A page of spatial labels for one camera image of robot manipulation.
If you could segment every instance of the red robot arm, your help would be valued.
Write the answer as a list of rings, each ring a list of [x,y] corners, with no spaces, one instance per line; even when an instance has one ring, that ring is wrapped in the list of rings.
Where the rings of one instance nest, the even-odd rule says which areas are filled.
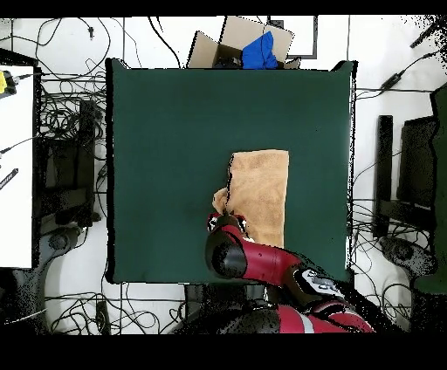
[[[320,269],[290,251],[247,240],[242,216],[211,214],[208,230],[205,256],[210,270],[221,278],[277,286],[292,298],[292,306],[276,308],[278,332],[374,331]],[[245,319],[253,320],[253,315],[258,313]]]

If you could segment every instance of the wire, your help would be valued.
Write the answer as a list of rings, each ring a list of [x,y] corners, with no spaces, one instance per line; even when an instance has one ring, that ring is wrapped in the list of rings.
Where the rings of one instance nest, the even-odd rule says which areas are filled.
[[[43,23],[40,25],[40,27],[39,27],[39,29],[38,29],[38,40],[39,40],[39,38],[40,38],[40,33],[41,33],[42,28],[44,27],[44,25],[48,24],[49,22],[53,22],[53,21],[55,21],[56,19],[57,19],[57,18],[50,19],[50,20],[48,20],[48,21],[43,22]],[[56,26],[56,28],[55,28],[53,34],[52,34],[52,37],[54,36],[54,33],[56,32],[56,30],[57,30],[58,27],[60,26],[60,23],[61,23],[62,19],[63,19],[63,18],[60,18],[60,19],[59,19],[58,24],[57,24],[57,26]],[[46,64],[45,64],[45,63],[38,57],[38,47],[39,47],[39,46],[46,46],[46,45],[48,45],[48,43],[52,40],[52,37],[51,37],[51,39],[50,39],[46,44],[44,44],[44,45],[41,45],[38,41],[36,42],[36,50],[35,50],[35,53],[34,53],[34,54],[35,54],[35,58],[40,62],[41,65],[43,65],[48,71],[50,71],[50,73],[53,74],[54,77],[56,77],[57,79],[59,79],[59,80],[61,80],[61,81],[75,80],[75,79],[79,79],[79,78],[81,78],[81,77],[85,77],[86,75],[89,75],[89,74],[92,73],[94,70],[96,70],[96,69],[100,66],[100,64],[104,61],[104,59],[106,58],[106,56],[107,56],[107,54],[108,54],[108,52],[109,52],[109,50],[110,50],[110,44],[112,43],[112,39],[110,38],[110,33],[109,33],[107,27],[102,23],[102,21],[100,20],[100,18],[97,18],[97,19],[99,20],[99,22],[100,22],[101,25],[103,26],[104,30],[106,31],[106,34],[107,34],[107,37],[108,37],[108,45],[107,45],[106,53],[105,53],[104,56],[102,57],[101,61],[100,61],[98,64],[96,64],[95,67],[92,68],[92,69],[91,69],[90,71],[88,71],[87,73],[77,75],[77,76],[75,76],[75,77],[73,77],[73,78],[70,78],[70,79],[61,79],[60,77],[58,77],[58,75],[57,75],[56,73],[54,73],[54,72],[48,67],[48,65],[46,65]]]
[[[366,96],[366,97],[364,97],[364,98],[356,98],[355,101],[357,101],[357,100],[362,100],[362,99],[372,99],[372,98],[377,98],[379,95],[382,95],[382,94],[385,93],[385,92],[386,92],[386,90],[382,90],[382,91],[380,91],[378,94],[373,95],[373,96]]]
[[[120,334],[122,333],[122,283],[120,284]]]
[[[6,325],[8,325],[8,324],[14,324],[14,323],[17,323],[17,322],[19,322],[19,321],[24,321],[24,320],[27,320],[27,319],[34,318],[35,316],[40,315],[41,313],[45,312],[46,310],[47,310],[47,309],[45,308],[44,310],[41,310],[41,311],[36,312],[36,313],[32,313],[31,315],[25,316],[24,318],[17,319],[17,320],[13,320],[13,321],[7,321],[7,322],[5,322],[5,324],[6,324]]]
[[[175,322],[177,322],[176,320],[179,318],[179,316],[181,315],[181,310],[182,308],[186,305],[186,301],[185,302],[181,302],[177,311],[177,316],[175,318],[172,318],[172,315],[169,312],[169,316],[171,316],[171,318],[173,319],[171,322],[169,322],[168,324],[166,324],[158,333],[162,334],[166,329],[168,329],[171,325],[173,325]]]
[[[52,300],[86,300],[87,298],[81,297],[82,295],[86,294],[99,294],[95,291],[83,291],[81,293],[72,293],[72,294],[64,294],[61,296],[47,296],[45,297],[45,301],[52,301]],[[111,302],[120,302],[119,298],[107,298]],[[165,298],[128,298],[126,297],[126,300],[129,301],[135,301],[135,302],[176,302],[181,303],[184,301],[184,299],[165,299]]]
[[[399,150],[397,153],[392,154],[392,155],[391,155],[391,158],[392,158],[392,157],[395,157],[396,155],[399,155],[401,152],[402,152],[402,150]],[[374,162],[371,166],[366,167],[363,171],[361,171],[359,174],[357,174],[357,176],[354,178],[354,181],[353,181],[353,188],[354,188],[355,182],[357,181],[357,179],[359,178],[359,176],[360,176],[361,174],[365,173],[365,172],[368,171],[370,168],[374,167],[377,163],[379,163],[379,162],[381,162],[381,161],[384,161],[384,160],[385,160],[385,158],[381,159],[380,161],[376,161],[376,162]]]
[[[112,18],[112,17],[110,17],[110,19],[113,19],[117,24],[119,24],[120,27],[121,27],[121,29],[123,30],[123,32],[125,32],[126,35],[127,35],[132,41],[134,41],[136,58],[137,58],[137,60],[138,60],[138,64],[140,65],[140,68],[142,68],[142,66],[141,66],[141,61],[140,61],[140,57],[138,56],[138,46],[136,45],[136,41],[134,40],[134,38],[132,38],[132,36],[130,36],[130,35],[127,33],[127,31],[125,31],[125,29],[124,29],[124,25],[121,25],[121,23],[120,23],[117,19]]]
[[[388,291],[388,289],[390,289],[390,288],[392,288],[392,287],[394,287],[394,286],[402,286],[402,287],[408,289],[409,291],[411,291],[411,289],[409,288],[409,286],[407,286],[407,285],[405,285],[405,284],[401,284],[401,283],[393,283],[393,284],[388,285],[388,286],[383,290],[383,292],[382,292],[382,310],[383,310],[383,313],[385,313],[385,314],[386,314],[386,312],[385,312],[385,294],[386,294],[386,292]]]
[[[9,152],[12,148],[14,148],[20,144],[23,144],[26,141],[37,139],[38,137],[39,137],[39,135],[33,136],[32,138],[28,138],[26,140],[22,140],[22,141],[18,142],[17,144],[14,144],[12,147],[7,147],[6,149],[0,150],[0,154],[5,154],[5,153]]]
[[[177,61],[178,67],[179,69],[182,69],[182,66],[180,65],[180,60],[177,57],[177,54],[175,54],[175,51],[169,46],[169,44],[164,40],[164,38],[162,37],[162,35],[158,32],[158,30],[154,27],[154,24],[152,23],[152,20],[150,17],[148,17],[148,20],[150,22],[150,25],[152,27],[152,29],[154,30],[154,32],[156,33],[156,35],[158,36],[158,38],[168,47],[168,49],[171,50],[171,52],[174,54],[175,56],[175,60]]]
[[[390,91],[391,87],[394,86],[395,84],[397,84],[401,78],[401,76],[414,64],[416,64],[418,61],[426,59],[426,58],[431,58],[435,55],[437,55],[439,52],[443,51],[445,48],[447,47],[447,45],[441,47],[440,49],[434,51],[434,52],[428,52],[427,54],[422,55],[420,58],[416,59],[414,62],[412,62],[411,64],[409,64],[406,68],[402,69],[399,73],[396,73],[396,78],[397,80],[392,82],[392,85],[390,87],[387,87],[386,84],[389,82],[389,80],[387,80],[385,83],[382,84],[382,86],[380,87],[380,92],[376,95],[373,96],[367,96],[364,98],[356,98],[355,100],[362,100],[362,99],[372,99],[372,98],[377,98],[378,96],[382,95],[383,93]]]

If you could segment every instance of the towel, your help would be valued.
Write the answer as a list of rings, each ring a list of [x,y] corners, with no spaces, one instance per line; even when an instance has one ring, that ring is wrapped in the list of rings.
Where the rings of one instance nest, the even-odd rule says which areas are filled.
[[[234,153],[227,188],[214,194],[213,207],[220,214],[226,209],[244,216],[247,234],[256,243],[284,248],[288,166],[284,150]]]

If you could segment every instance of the white table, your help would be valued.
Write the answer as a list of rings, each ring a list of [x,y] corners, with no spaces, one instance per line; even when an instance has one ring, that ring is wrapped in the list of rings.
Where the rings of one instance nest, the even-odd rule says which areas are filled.
[[[33,73],[29,66],[0,65],[12,76]],[[0,99],[0,150],[32,137],[33,78],[20,81],[15,95]],[[18,174],[0,190],[0,267],[31,268],[32,140],[0,159],[0,181]]]

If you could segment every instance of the green tabletop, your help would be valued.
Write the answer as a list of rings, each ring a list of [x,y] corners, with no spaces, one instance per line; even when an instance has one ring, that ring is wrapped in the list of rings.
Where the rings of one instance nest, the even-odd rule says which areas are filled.
[[[131,70],[109,60],[108,279],[221,281],[204,260],[213,194],[232,153],[273,148],[290,156],[285,247],[347,281],[352,70]]]

